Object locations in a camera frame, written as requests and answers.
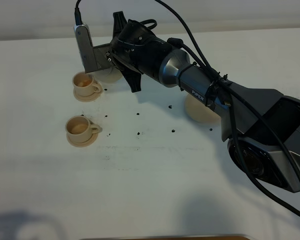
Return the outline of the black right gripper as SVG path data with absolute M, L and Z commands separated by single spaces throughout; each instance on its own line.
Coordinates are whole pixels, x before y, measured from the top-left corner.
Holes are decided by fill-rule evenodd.
M 159 81 L 159 72 L 165 57 L 174 47 L 153 32 L 157 21 L 126 20 L 123 11 L 113 13 L 111 47 L 116 59 L 125 67 L 121 71 L 131 92 L 140 92 L 142 74 Z

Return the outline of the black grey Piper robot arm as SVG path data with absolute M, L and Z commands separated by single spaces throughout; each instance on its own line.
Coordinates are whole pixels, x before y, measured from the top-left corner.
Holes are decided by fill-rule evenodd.
M 230 106 L 244 162 L 257 179 L 300 192 L 300 182 L 280 144 L 285 144 L 300 171 L 300 100 L 275 89 L 246 88 L 226 77 L 213 79 L 208 70 L 190 62 L 178 39 L 156 37 L 153 19 L 141 22 L 113 14 L 111 51 L 132 92 L 141 90 L 147 75 L 167 88 L 180 87 L 221 118 L 221 138 L 233 162 L 239 154 L 231 131 Z

